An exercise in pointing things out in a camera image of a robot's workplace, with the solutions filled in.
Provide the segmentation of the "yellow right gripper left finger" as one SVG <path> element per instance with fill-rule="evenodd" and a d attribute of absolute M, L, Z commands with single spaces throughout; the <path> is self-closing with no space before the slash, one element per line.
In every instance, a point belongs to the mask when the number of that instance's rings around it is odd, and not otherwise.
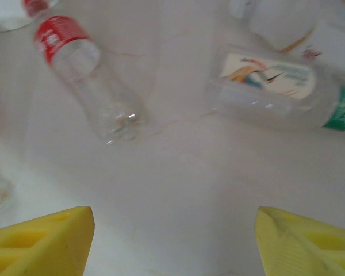
<path fill-rule="evenodd" d="M 89 206 L 0 228 L 0 276 L 83 276 L 93 236 Z"/>

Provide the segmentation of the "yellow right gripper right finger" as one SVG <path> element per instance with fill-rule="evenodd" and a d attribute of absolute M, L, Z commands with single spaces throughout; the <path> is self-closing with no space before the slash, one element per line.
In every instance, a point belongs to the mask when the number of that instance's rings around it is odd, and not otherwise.
<path fill-rule="evenodd" d="M 266 276 L 345 276 L 345 229 L 261 206 L 256 241 Z"/>

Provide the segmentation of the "white plastic bin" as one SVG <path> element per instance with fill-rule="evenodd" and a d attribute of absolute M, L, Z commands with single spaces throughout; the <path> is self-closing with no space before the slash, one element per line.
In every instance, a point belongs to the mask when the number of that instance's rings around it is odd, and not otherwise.
<path fill-rule="evenodd" d="M 0 0 L 0 32 L 16 30 L 33 22 L 24 8 L 25 0 Z"/>

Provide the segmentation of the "clear bottle green cap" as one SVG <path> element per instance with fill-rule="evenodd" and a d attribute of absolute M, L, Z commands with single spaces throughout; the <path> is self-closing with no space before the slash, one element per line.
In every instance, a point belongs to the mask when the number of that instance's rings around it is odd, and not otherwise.
<path fill-rule="evenodd" d="M 207 93 L 227 117 L 280 130 L 345 133 L 345 80 L 326 66 L 230 45 L 213 55 Z"/>

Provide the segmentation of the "clear water bottle red label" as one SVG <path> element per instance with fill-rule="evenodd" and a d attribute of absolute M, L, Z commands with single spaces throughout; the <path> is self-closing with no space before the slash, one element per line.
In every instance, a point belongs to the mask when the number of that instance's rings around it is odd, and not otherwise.
<path fill-rule="evenodd" d="M 78 21 L 50 0 L 22 0 L 34 27 L 34 44 L 70 88 L 93 131 L 107 144 L 132 140 L 146 121 L 140 97 L 111 69 L 107 57 Z"/>

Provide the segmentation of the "white packages top right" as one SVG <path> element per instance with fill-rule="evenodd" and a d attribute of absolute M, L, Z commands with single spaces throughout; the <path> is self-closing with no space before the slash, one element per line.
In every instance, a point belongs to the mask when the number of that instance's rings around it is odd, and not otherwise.
<path fill-rule="evenodd" d="M 320 20 L 298 49 L 302 57 L 327 63 L 345 73 L 345 31 Z"/>

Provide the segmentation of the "white bottle yellow stripe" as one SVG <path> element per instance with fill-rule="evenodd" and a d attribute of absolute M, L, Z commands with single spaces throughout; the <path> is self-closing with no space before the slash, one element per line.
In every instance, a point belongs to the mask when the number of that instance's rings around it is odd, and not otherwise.
<path fill-rule="evenodd" d="M 275 50 L 288 52 L 311 35 L 318 15 L 317 12 L 255 14 L 249 21 L 249 29 Z"/>

